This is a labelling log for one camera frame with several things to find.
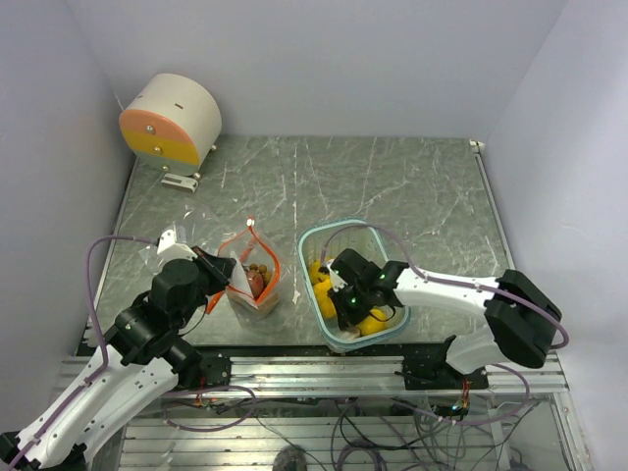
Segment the clear zip bag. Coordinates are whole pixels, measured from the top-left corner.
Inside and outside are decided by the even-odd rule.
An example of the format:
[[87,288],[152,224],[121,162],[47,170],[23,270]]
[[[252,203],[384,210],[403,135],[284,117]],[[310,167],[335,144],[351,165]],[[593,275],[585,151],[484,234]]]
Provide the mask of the clear zip bag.
[[217,254],[235,260],[225,295],[238,322],[249,330],[262,329],[280,303],[280,284],[286,271],[279,253],[256,229],[256,220],[249,217],[243,229],[221,243]]
[[156,271],[142,301],[154,316],[185,325],[208,297],[222,291],[229,282],[233,263],[216,257],[192,242],[193,211],[166,226],[155,239]]

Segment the white garlic bulb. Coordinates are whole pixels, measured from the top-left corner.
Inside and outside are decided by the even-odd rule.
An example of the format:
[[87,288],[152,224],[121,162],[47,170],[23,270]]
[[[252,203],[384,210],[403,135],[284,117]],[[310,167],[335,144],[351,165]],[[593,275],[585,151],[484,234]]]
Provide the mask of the white garlic bulb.
[[361,337],[361,332],[357,327],[349,327],[345,330],[340,330],[338,338],[342,341],[357,340]]

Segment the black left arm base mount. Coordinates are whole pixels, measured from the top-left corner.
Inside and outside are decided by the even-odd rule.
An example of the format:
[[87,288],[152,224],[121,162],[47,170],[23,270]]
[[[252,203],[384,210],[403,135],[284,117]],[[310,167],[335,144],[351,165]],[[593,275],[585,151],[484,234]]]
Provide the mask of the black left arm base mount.
[[182,338],[175,339],[163,358],[178,376],[177,391],[198,391],[225,386],[231,378],[231,361],[218,354],[204,354]]

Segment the light blue fruit basket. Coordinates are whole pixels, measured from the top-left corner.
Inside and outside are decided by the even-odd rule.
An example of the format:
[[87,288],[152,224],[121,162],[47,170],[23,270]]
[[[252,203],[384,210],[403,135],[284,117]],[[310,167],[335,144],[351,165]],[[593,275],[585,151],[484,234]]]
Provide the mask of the light blue fruit basket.
[[410,309],[383,292],[392,264],[382,238],[361,219],[323,223],[298,239],[306,292],[325,342],[348,353],[391,340],[410,320]]

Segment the yellow mango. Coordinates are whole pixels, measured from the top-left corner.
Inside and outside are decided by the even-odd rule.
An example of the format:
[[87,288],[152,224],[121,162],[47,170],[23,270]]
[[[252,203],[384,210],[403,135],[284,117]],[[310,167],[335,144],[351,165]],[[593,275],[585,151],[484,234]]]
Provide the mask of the yellow mango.
[[316,286],[329,278],[329,271],[319,260],[313,261],[307,268],[310,284]]

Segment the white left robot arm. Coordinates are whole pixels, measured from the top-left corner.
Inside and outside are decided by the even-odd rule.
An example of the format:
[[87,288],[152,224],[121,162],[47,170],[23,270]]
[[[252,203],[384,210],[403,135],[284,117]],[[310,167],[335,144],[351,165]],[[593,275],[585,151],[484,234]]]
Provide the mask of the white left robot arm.
[[203,375],[201,353],[180,335],[225,290],[239,262],[194,246],[166,262],[149,290],[121,311],[66,390],[26,428],[1,436],[9,469],[83,470],[105,442],[163,393]]

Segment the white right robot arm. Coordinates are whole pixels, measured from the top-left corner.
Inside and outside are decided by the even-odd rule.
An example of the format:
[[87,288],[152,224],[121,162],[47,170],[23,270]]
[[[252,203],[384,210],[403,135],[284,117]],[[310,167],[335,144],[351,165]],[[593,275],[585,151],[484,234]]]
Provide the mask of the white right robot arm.
[[450,389],[486,365],[509,361],[530,369],[545,365],[562,314],[523,273],[468,278],[419,269],[408,262],[382,267],[347,248],[325,264],[339,324],[355,326],[376,308],[431,307],[474,316],[481,328],[445,341],[432,366],[434,380]]

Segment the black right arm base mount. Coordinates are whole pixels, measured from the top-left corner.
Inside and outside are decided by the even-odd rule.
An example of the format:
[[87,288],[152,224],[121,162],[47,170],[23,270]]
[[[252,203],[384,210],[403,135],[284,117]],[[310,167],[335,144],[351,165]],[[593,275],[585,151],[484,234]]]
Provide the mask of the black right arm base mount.
[[406,355],[401,366],[394,372],[408,391],[486,390],[489,387],[486,371],[477,369],[462,374],[434,355]]

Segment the yellow bell pepper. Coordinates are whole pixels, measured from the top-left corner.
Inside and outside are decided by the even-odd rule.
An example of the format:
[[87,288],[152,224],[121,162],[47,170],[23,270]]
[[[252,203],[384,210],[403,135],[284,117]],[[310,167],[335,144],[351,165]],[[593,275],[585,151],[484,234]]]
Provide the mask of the yellow bell pepper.
[[332,283],[329,279],[324,280],[313,286],[313,292],[315,295],[316,303],[322,317],[326,320],[337,317],[337,310],[333,301],[329,296],[329,291],[332,289]]

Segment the bunch of brown longans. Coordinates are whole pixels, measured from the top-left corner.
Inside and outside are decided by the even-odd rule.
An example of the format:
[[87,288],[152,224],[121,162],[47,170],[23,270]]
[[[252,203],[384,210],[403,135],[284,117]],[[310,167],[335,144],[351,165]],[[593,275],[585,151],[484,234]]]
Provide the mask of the bunch of brown longans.
[[266,265],[250,264],[244,267],[245,276],[247,272],[251,272],[251,271],[258,272],[259,274],[263,276],[265,287],[267,287],[270,284],[274,276],[274,272],[271,271]]

